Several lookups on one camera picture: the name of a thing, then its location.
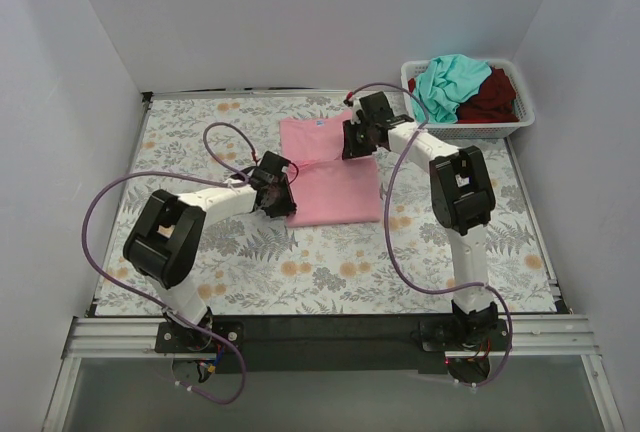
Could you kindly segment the pink t shirt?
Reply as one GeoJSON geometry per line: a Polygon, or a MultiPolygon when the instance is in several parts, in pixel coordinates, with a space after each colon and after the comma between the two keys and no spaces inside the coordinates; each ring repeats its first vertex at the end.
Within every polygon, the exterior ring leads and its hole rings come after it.
{"type": "Polygon", "coordinates": [[[280,121],[282,155],[298,167],[291,191],[297,210],[289,227],[378,222],[380,181],[374,157],[344,160],[343,131],[352,112],[330,118],[280,121]]]}

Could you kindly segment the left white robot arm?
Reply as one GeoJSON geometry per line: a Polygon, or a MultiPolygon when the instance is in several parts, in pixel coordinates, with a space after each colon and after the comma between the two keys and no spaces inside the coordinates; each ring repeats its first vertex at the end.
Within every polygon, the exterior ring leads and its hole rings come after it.
{"type": "Polygon", "coordinates": [[[288,170],[297,166],[266,152],[256,166],[234,174],[220,185],[190,193],[155,191],[127,237],[124,258],[147,278],[169,316],[182,323],[178,339],[193,352],[205,350],[213,338],[206,322],[212,317],[190,273],[206,227],[256,211],[270,218],[289,217],[297,206],[288,170]]]}

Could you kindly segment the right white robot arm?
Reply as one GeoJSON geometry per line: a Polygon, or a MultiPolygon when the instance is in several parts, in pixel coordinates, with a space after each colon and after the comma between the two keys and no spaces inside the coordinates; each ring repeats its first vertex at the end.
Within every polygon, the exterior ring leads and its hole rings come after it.
{"type": "Polygon", "coordinates": [[[352,117],[343,122],[342,158],[373,155],[379,149],[396,153],[383,206],[387,253],[396,274],[409,288],[429,296],[450,294],[454,341],[475,349],[489,336],[504,300],[489,284],[486,255],[487,226],[496,206],[495,194],[481,150],[460,148],[431,135],[424,123],[393,112],[383,92],[361,99],[349,93],[344,104],[352,117]],[[403,162],[426,172],[430,181],[431,210],[450,244],[455,284],[446,289],[419,287],[402,272],[391,242],[390,206],[393,187],[403,162]]]}

